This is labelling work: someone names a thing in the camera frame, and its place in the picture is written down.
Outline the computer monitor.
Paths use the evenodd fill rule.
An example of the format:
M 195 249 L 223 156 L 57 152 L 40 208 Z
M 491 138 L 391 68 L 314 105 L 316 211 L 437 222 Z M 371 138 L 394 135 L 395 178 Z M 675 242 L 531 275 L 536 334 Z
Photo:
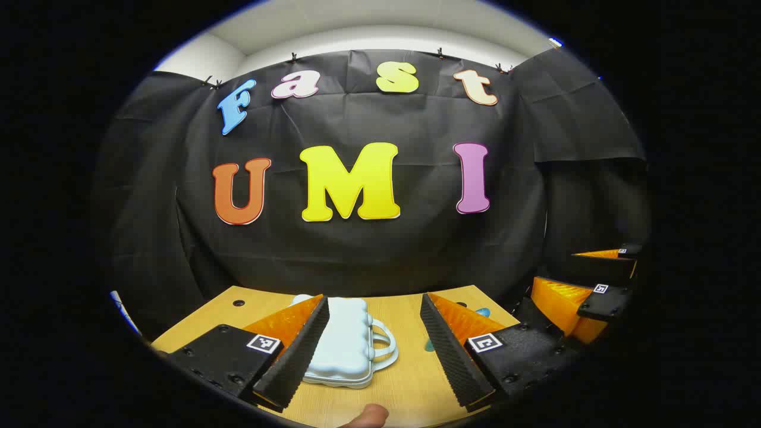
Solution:
M 122 315 L 127 325 L 130 326 L 130 328 L 132 328 L 133 331 L 135 331 L 135 333 L 138 334 L 138 336 L 142 336 L 141 331 L 137 328 L 135 322 L 133 322 L 133 320 L 131 319 L 130 314 L 128 314 L 128 311 L 125 308 L 125 305 L 122 302 L 122 298 L 120 297 L 117 290 L 112 290 L 111 292 L 109 292 L 109 295 L 111 296 L 112 301 L 114 301 L 114 304 L 117 307 L 117 310 Z

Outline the light blue suitcase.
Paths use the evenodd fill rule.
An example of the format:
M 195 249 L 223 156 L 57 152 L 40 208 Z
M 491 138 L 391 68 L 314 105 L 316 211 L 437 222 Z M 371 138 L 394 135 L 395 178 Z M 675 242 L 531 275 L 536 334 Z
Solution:
M 329 297 L 327 304 L 329 320 L 302 380 L 333 388 L 366 388 L 375 372 L 396 363 L 396 338 L 361 298 Z

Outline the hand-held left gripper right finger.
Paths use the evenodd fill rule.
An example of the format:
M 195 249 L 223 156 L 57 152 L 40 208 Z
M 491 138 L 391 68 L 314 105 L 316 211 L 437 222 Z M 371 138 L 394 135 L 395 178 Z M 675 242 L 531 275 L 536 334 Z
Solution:
M 476 411 L 535 393 L 581 357 L 565 334 L 524 297 L 505 327 L 440 295 L 422 296 L 420 317 L 460 406 Z

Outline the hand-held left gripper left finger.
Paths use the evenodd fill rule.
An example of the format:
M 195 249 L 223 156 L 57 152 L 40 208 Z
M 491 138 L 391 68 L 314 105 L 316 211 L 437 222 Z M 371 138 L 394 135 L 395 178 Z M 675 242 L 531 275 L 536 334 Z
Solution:
M 156 339 L 171 366 L 217 398 L 282 412 L 301 385 L 331 312 L 326 296 L 221 294 Z

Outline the black backdrop cloth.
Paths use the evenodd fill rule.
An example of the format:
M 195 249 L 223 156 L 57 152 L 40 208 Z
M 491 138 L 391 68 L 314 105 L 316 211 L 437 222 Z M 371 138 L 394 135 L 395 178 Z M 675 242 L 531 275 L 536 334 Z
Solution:
M 644 144 L 562 49 L 508 73 L 415 51 L 283 62 L 209 89 L 154 71 L 93 177 L 107 273 L 148 341 L 237 285 L 508 303 L 571 255 L 649 240 Z

